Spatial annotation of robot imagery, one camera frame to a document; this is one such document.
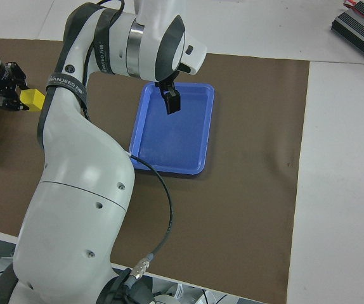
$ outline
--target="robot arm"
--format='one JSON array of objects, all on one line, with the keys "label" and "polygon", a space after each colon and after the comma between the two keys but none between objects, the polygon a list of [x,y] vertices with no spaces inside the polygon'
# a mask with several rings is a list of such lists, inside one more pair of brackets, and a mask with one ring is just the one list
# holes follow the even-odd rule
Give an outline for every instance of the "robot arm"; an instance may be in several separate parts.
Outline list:
[{"label": "robot arm", "polygon": [[13,267],[0,278],[0,304],[115,303],[124,286],[133,301],[153,301],[140,282],[134,284],[152,256],[119,277],[110,266],[134,168],[122,147],[80,111],[87,113],[88,78],[99,70],[158,82],[168,112],[177,110],[169,106],[178,102],[173,80],[178,70],[196,73],[206,47],[185,31],[185,1],[135,1],[135,7],[129,14],[86,3],[67,20],[38,126],[44,172]]}]

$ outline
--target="yellow block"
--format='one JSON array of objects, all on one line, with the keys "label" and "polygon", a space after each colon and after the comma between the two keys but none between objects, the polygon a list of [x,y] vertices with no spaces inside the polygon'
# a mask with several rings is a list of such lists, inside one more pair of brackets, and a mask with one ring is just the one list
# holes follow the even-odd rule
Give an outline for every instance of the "yellow block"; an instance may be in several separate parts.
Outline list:
[{"label": "yellow block", "polygon": [[37,89],[22,90],[20,101],[28,106],[30,112],[41,111],[45,96]]}]

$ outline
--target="brown mat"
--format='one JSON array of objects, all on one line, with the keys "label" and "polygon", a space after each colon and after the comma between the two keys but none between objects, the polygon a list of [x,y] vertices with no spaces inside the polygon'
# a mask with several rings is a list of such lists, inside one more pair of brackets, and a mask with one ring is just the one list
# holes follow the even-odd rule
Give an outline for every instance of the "brown mat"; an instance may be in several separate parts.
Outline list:
[{"label": "brown mat", "polygon": [[[61,43],[0,39],[31,87],[53,71]],[[200,73],[179,81],[216,90],[207,163],[195,177],[167,175],[176,219],[150,272],[266,303],[285,303],[309,63],[208,55]],[[146,82],[91,77],[92,121],[128,149]],[[0,232],[18,235],[41,176],[39,113],[0,110]],[[132,267],[167,225],[165,194],[137,172],[112,261]]]}]

